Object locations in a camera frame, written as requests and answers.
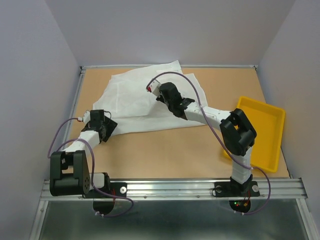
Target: plastic tray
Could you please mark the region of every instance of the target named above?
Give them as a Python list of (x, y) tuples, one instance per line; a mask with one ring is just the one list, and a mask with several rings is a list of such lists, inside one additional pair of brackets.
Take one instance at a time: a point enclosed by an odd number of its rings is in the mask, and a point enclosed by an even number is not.
[(277, 172), (285, 110), (245, 96), (240, 97), (237, 108), (244, 111), (257, 133), (251, 165), (270, 173)]

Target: white wall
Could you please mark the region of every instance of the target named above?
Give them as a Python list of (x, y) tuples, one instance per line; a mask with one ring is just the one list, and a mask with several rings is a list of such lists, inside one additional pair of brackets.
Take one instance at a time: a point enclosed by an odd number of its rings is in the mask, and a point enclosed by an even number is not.
[(282, 150), (320, 230), (320, 1), (297, 0), (258, 66), (268, 103), (286, 110)]
[(44, 0), (0, 4), (0, 239), (29, 239), (78, 64)]
[(46, 0), (81, 66), (258, 64), (294, 0)]

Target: tabletop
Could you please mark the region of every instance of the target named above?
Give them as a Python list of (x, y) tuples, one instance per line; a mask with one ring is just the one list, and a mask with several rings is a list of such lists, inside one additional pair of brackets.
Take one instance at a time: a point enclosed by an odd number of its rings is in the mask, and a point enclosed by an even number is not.
[[(74, 116), (82, 117), (86, 110), (92, 109), (112, 75), (131, 69), (86, 69)], [(234, 110), (240, 96), (265, 102), (253, 68), (192, 67), (182, 71), (184, 74), (194, 73), (209, 107)], [(77, 138), (83, 127), (83, 123), (73, 123), (69, 138)], [(232, 172), (231, 160), (223, 155), (222, 147), (206, 125), (116, 135), (93, 151), (95, 172), (106, 172), (112, 179), (229, 178)], [(289, 177), (282, 152), (278, 171), (268, 173), (268, 176)], [(253, 177), (263, 175), (254, 170)]]

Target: white cloth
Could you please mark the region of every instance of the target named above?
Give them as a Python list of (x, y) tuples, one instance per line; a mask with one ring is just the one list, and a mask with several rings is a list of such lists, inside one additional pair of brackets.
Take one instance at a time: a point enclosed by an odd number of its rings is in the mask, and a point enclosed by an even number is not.
[[(156, 101), (156, 96), (146, 91), (146, 85), (153, 77), (168, 71), (182, 74), (179, 62), (174, 61), (133, 69), (111, 77), (102, 96), (93, 104), (93, 109), (104, 109), (112, 113), (112, 119), (118, 123), (112, 135), (202, 125), (199, 122), (175, 117), (165, 104)], [(191, 73), (185, 76), (197, 89), (201, 104), (207, 106), (205, 92), (195, 75)], [(183, 77), (165, 74), (157, 80), (160, 83), (172, 82), (183, 97), (197, 100), (193, 88)]]

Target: wire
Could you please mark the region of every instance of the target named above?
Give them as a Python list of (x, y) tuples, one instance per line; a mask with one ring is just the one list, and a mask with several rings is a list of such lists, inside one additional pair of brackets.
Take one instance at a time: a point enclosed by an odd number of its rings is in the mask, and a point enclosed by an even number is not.
[(250, 190), (248, 190), (248, 192), (245, 194), (244, 199), (242, 200), (242, 202), (244, 202), (246, 200), (247, 196), (249, 197), (249, 195), (250, 195)]
[(100, 189), (98, 189), (98, 188), (95, 186), (95, 184), (94, 184), (95, 155), (94, 155), (94, 151), (93, 151), (92, 147), (90, 146), (90, 144), (89, 144), (86, 140), (84, 140), (84, 139), (82, 139), (82, 138), (73, 138), (73, 139), (70, 139), (70, 140), (62, 143), (62, 144), (59, 146), (59, 148), (57, 149), (57, 151), (60, 150), (64, 145), (66, 145), (66, 144), (68, 144), (68, 143), (71, 143), (71, 142), (74, 142), (74, 141), (80, 141), (80, 142), (84, 143), (84, 144), (88, 147), (88, 149), (89, 149), (89, 151), (90, 151), (91, 158), (92, 158), (91, 186), (93, 187), (93, 189), (94, 189), (95, 191), (97, 191), (98, 193), (100, 193), (100, 194), (102, 194), (102, 195), (104, 195), (104, 196), (107, 196), (107, 197), (109, 197), (109, 198), (113, 198), (113, 199), (123, 199), (123, 200), (128, 200), (128, 201), (131, 202), (131, 206), (130, 206), (127, 210), (125, 210), (125, 211), (123, 211), (123, 212), (121, 212), (121, 213), (117, 213), (117, 214), (114, 214), (114, 215), (104, 215), (104, 214), (100, 214), (99, 212), (96, 212), (96, 214), (99, 214), (100, 216), (102, 216), (102, 217), (104, 217), (104, 218), (113, 218), (113, 217), (119, 217), (119, 216), (124, 215), (124, 214), (126, 214), (127, 212), (129, 212), (129, 211), (134, 207), (134, 204), (135, 204), (134, 201), (133, 201), (131, 198), (124, 197), (124, 196), (112, 195), (112, 194), (106, 193), (106, 192), (104, 192), (104, 191), (101, 191)]
[(217, 190), (218, 188), (220, 188), (220, 187), (214, 187), (214, 188), (212, 188), (212, 190), (211, 190), (211, 195), (212, 195), (213, 197), (216, 196), (216, 195), (214, 195), (214, 191)]
[(249, 194), (249, 196), (248, 196), (248, 201), (246, 201), (246, 204), (248, 204), (248, 203), (249, 203), (249, 201), (250, 201), (250, 198), (251, 198), (251, 195), (250, 195), (250, 190), (248, 190), (248, 194)]
[(111, 114), (111, 112), (110, 111), (106, 111), (106, 110), (103, 110), (105, 113), (108, 113), (108, 114), (110, 114), (110, 119), (111, 119), (111, 117), (112, 117), (112, 114)]
[(265, 206), (268, 204), (268, 202), (269, 202), (269, 200), (270, 200), (270, 196), (271, 196), (271, 183), (270, 183), (269, 177), (267, 176), (267, 174), (265, 173), (265, 171), (263, 171), (260, 167), (254, 166), (253, 168), (260, 170), (260, 171), (262, 172), (262, 174), (265, 176), (266, 181), (268, 182), (268, 188), (269, 188), (268, 197), (266, 198), (266, 201), (264, 202), (264, 204), (263, 204), (260, 208), (258, 208), (258, 209), (255, 210), (255, 211), (251, 211), (251, 212), (246, 212), (246, 213), (243, 213), (243, 212), (242, 212), (243, 215), (252, 215), (252, 214), (256, 214), (256, 213), (260, 212), (260, 211), (261, 211), (262, 209), (264, 209)]
[(258, 170), (260, 170), (260, 171), (262, 172), (262, 174), (265, 176), (265, 178), (266, 178), (266, 180), (267, 180), (267, 182), (268, 182), (268, 186), (269, 186), (268, 197), (267, 197), (265, 203), (263, 204), (263, 206), (262, 206), (261, 208), (255, 210), (255, 211), (247, 212), (247, 213), (242, 212), (242, 214), (243, 214), (243, 215), (252, 215), (252, 214), (255, 214), (255, 213), (260, 212), (260, 211), (267, 205), (267, 203), (268, 203), (269, 200), (270, 200), (270, 196), (271, 196), (271, 184), (270, 184), (270, 180), (269, 180), (267, 174), (266, 174), (260, 167), (257, 167), (257, 166), (255, 166), (255, 167), (246, 166), (246, 165), (240, 163), (237, 159), (235, 159), (235, 158), (232, 156), (232, 154), (229, 152), (229, 150), (227, 149), (227, 147), (225, 146), (225, 144), (224, 144), (224, 143), (222, 142), (222, 140), (219, 138), (219, 136), (218, 136), (218, 134), (216, 133), (214, 127), (211, 125), (211, 123), (210, 123), (210, 121), (209, 121), (209, 119), (208, 119), (208, 117), (207, 117), (207, 115), (206, 115), (206, 112), (205, 112), (205, 110), (204, 110), (203, 107), (202, 107), (201, 100), (200, 100), (200, 96), (199, 96), (199, 93), (198, 93), (196, 87), (195, 87), (194, 84), (190, 81), (190, 79), (187, 78), (185, 75), (183, 75), (183, 74), (181, 74), (181, 73), (179, 73), (179, 72), (176, 72), (176, 71), (165, 71), (165, 72), (162, 72), (162, 73), (158, 74), (157, 76), (155, 76), (154, 78), (151, 79), (151, 81), (147, 84), (146, 89), (148, 90), (148, 87), (150, 86), (150, 84), (151, 84), (154, 80), (156, 80), (158, 77), (160, 77), (160, 76), (162, 76), (162, 75), (165, 75), (165, 74), (176, 74), (176, 75), (179, 75), (179, 76), (183, 77), (185, 80), (187, 80), (187, 81), (189, 82), (189, 84), (191, 85), (191, 87), (193, 88), (193, 90), (194, 90), (194, 92), (195, 92), (195, 95), (196, 95), (198, 104), (199, 104), (199, 106), (200, 106), (200, 110), (201, 110), (202, 115), (203, 115), (203, 117), (204, 117), (204, 119), (205, 119), (205, 121), (206, 121), (206, 124), (209, 126), (210, 130), (212, 131), (212, 133), (214, 134), (214, 136), (216, 137), (216, 139), (218, 140), (218, 142), (220, 143), (220, 145), (222, 146), (222, 148), (225, 150), (225, 152), (229, 155), (229, 157), (230, 157), (235, 163), (237, 163), (238, 165), (240, 165), (241, 167), (243, 167), (243, 168), (245, 168), (245, 169), (249, 169), (249, 170), (251, 170), (251, 169), (258, 169)]
[[(111, 193), (112, 193), (112, 195), (116, 195), (115, 189), (112, 189)], [(115, 198), (112, 198), (112, 200), (113, 200), (113, 206), (114, 206), (115, 203), (116, 203), (116, 199), (115, 199)]]
[(59, 128), (58, 128), (58, 130), (56, 131), (56, 133), (55, 133), (55, 135), (54, 135), (54, 137), (53, 137), (53, 140), (52, 140), (52, 142), (51, 142), (51, 145), (50, 145), (50, 147), (49, 147), (48, 153), (47, 153), (47, 155), (46, 155), (46, 157), (47, 157), (48, 159), (49, 159), (50, 156), (51, 156), (50, 152), (51, 152), (51, 150), (52, 150), (52, 147), (53, 147), (53, 145), (54, 145), (54, 143), (55, 143), (55, 141), (56, 141), (56, 138), (57, 138), (57, 136), (58, 136), (61, 128), (62, 128), (67, 122), (69, 122), (69, 121), (71, 121), (71, 120), (78, 120), (78, 118), (77, 118), (77, 117), (68, 118), (68, 119), (65, 120), (63, 123), (61, 123), (61, 125), (60, 125)]
[(110, 112), (110, 111), (106, 111), (106, 110), (103, 110), (103, 111), (104, 111), (105, 113), (110, 114), (109, 121), (108, 121), (108, 123), (107, 123), (107, 124), (109, 124), (109, 123), (110, 123), (110, 121), (111, 121), (112, 114), (111, 114), (111, 112)]

